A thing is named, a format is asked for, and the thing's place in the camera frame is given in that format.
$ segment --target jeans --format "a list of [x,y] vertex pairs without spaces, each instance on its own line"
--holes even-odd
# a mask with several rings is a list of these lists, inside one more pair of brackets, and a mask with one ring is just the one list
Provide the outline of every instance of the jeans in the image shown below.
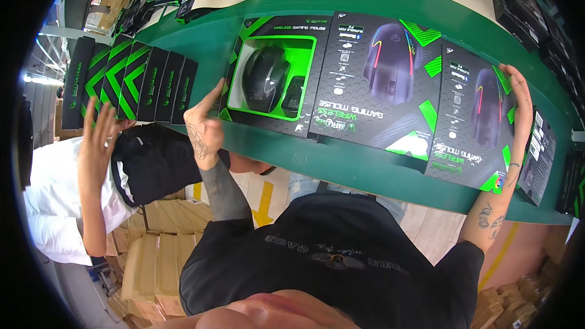
[[[310,177],[291,172],[289,178],[290,201],[293,201],[297,197],[316,192],[317,187],[319,186],[319,182],[320,181],[317,179],[312,179]],[[366,193],[359,192],[351,188],[334,185],[332,183],[327,185],[327,190],[341,193],[358,194],[362,196],[367,195]],[[406,212],[406,203],[389,199],[387,197],[376,197],[376,202],[384,206],[392,214],[397,223],[402,221],[404,213]]]

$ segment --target man's lips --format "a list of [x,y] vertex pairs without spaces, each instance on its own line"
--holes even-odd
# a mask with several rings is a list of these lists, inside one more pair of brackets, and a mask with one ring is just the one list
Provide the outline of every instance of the man's lips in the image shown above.
[[261,301],[263,303],[268,304],[269,306],[276,307],[278,309],[282,309],[303,317],[308,317],[304,310],[298,307],[292,300],[283,296],[275,295],[273,293],[257,293],[255,295],[248,297],[244,301],[251,300]]

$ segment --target black computer mouse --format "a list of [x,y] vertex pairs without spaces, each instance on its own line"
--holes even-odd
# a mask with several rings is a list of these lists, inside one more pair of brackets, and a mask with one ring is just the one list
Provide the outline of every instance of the black computer mouse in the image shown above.
[[498,77],[492,69],[479,71],[472,108],[473,137],[480,144],[495,148],[500,141],[502,95]]
[[413,72],[420,64],[419,47],[398,23],[378,28],[364,67],[372,96],[394,105],[412,99]]
[[267,46],[254,51],[242,76],[246,104],[252,111],[274,110],[282,98],[289,69],[282,48]]

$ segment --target green workbench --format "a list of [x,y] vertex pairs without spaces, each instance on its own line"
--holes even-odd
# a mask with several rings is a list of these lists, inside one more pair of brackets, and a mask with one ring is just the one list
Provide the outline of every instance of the green workbench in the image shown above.
[[[517,67],[530,84],[532,101],[552,125],[558,142],[551,177],[540,207],[516,193],[507,220],[570,224],[571,216],[554,210],[565,155],[574,149],[571,129],[581,129],[569,96],[542,64],[508,32],[451,0],[247,0],[215,11],[186,26],[174,14],[136,35],[136,39],[176,51],[199,62],[190,105],[223,77],[245,16],[325,14],[354,11],[401,18],[435,28],[443,36],[493,63]],[[173,127],[186,133],[185,127]],[[457,213],[467,213],[479,191],[423,175],[426,162],[384,150],[327,138],[315,143],[294,136],[223,122],[224,148],[271,165],[367,193]]]

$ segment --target black t-shirt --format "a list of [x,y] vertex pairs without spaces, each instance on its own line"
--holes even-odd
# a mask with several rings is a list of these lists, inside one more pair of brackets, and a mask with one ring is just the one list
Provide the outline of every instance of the black t-shirt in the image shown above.
[[314,193],[257,230],[252,219],[210,222],[179,290],[187,315],[297,289],[362,329],[469,328],[483,259],[461,242],[433,267],[374,200]]

